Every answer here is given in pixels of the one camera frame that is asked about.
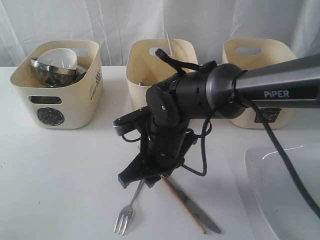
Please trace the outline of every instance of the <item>fork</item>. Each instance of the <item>fork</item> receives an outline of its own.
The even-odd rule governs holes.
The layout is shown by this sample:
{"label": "fork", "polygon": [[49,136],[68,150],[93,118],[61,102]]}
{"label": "fork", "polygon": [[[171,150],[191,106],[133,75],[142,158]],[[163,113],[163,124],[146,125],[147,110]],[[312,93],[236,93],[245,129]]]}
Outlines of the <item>fork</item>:
{"label": "fork", "polygon": [[138,187],[137,187],[137,189],[135,191],[135,194],[134,194],[131,202],[129,203],[128,206],[125,206],[120,211],[118,219],[116,220],[116,223],[115,223],[115,226],[114,226],[114,232],[116,232],[117,228],[119,227],[118,228],[118,234],[120,234],[121,229],[122,229],[122,236],[124,235],[124,233],[126,231],[126,228],[127,228],[128,224],[130,222],[131,216],[132,216],[132,214],[134,212],[134,209],[133,209],[132,205],[134,204],[134,201],[138,197],[138,195],[139,195],[144,183],[145,183],[144,179],[140,180],[139,185],[138,185]]}

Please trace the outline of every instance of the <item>wooden handle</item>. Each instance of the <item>wooden handle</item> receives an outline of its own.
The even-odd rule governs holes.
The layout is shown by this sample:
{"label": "wooden handle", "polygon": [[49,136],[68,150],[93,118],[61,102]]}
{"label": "wooden handle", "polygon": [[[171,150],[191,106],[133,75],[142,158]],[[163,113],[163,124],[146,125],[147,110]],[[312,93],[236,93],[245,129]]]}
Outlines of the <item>wooden handle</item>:
{"label": "wooden handle", "polygon": [[201,226],[201,224],[199,223],[198,219],[195,218],[195,216],[189,211],[189,209],[187,208],[187,206],[185,205],[185,203],[181,200],[180,196],[178,195],[178,193],[176,192],[175,189],[172,188],[172,186],[170,185],[170,183],[168,183],[168,180],[166,180],[164,177],[161,177],[162,181],[165,183],[165,185],[167,185],[167,187],[170,189],[170,191],[173,193],[173,195],[178,199],[178,201],[180,202],[180,204],[184,207],[184,209],[189,213],[189,215],[192,217],[194,223],[200,228],[201,232],[203,234],[206,234],[206,230]]}

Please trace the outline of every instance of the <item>white backdrop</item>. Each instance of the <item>white backdrop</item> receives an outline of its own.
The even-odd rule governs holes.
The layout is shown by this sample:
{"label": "white backdrop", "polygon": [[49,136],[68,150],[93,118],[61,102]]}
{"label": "white backdrop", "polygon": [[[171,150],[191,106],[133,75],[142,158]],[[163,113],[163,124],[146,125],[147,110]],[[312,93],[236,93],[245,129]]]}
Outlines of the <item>white backdrop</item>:
{"label": "white backdrop", "polygon": [[51,40],[94,40],[103,65],[126,65],[142,39],[191,42],[199,63],[221,61],[234,38],[270,38],[297,57],[320,53],[320,0],[0,0],[0,66]]}

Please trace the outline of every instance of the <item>metal bowl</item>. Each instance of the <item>metal bowl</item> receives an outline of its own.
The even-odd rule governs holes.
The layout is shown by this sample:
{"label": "metal bowl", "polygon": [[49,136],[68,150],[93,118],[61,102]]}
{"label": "metal bowl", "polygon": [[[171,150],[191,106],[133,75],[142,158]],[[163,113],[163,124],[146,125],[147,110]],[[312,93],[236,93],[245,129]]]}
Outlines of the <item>metal bowl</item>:
{"label": "metal bowl", "polygon": [[45,87],[65,87],[77,77],[77,71],[74,69],[46,65],[38,62],[36,57],[31,58],[30,65],[35,78]]}

